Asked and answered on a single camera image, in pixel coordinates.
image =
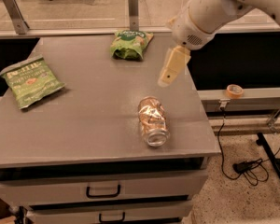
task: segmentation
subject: roll of tape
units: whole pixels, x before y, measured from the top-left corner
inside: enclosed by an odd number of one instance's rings
[[[231,84],[226,89],[226,95],[232,99],[238,99],[242,97],[243,94],[244,94],[243,88],[238,85]]]

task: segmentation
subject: metal drawer cabinet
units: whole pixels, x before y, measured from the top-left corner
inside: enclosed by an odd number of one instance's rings
[[[45,211],[29,211],[27,217],[35,224],[124,223],[146,220],[178,220],[189,214],[191,202],[140,203],[107,205]]]
[[[205,170],[97,175],[0,182],[0,198],[12,206],[170,197],[199,193]]]

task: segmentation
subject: concrete floor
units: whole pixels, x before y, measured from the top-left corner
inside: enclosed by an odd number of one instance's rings
[[[121,28],[128,26],[127,0],[16,0],[31,29]],[[140,26],[160,26],[172,18],[187,0],[139,0]],[[272,22],[254,10],[233,24]],[[12,22],[0,0],[0,31],[13,30]],[[210,120],[217,133],[222,120]],[[255,145],[256,133],[262,131],[276,151],[280,145],[280,120],[272,134],[266,119],[227,119],[222,131],[226,173],[235,176],[236,162],[266,159],[262,147]],[[193,210],[185,224],[278,224],[280,223],[280,181],[269,161],[263,166],[270,177],[253,187],[241,176],[229,180],[220,169],[221,157],[210,160],[209,178],[195,196]],[[259,177],[264,173],[256,170]]]

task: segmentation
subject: black handle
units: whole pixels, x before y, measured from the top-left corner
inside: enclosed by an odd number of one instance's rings
[[[91,187],[86,188],[86,196],[88,198],[115,198],[120,195],[121,186],[118,184],[118,190],[114,194],[106,194],[106,195],[90,195]]]
[[[105,224],[108,224],[108,223],[121,223],[121,222],[124,221],[124,218],[125,218],[125,212],[122,213],[122,218],[120,220],[102,220],[102,214],[100,213],[99,221],[100,221],[100,223],[105,223]]]

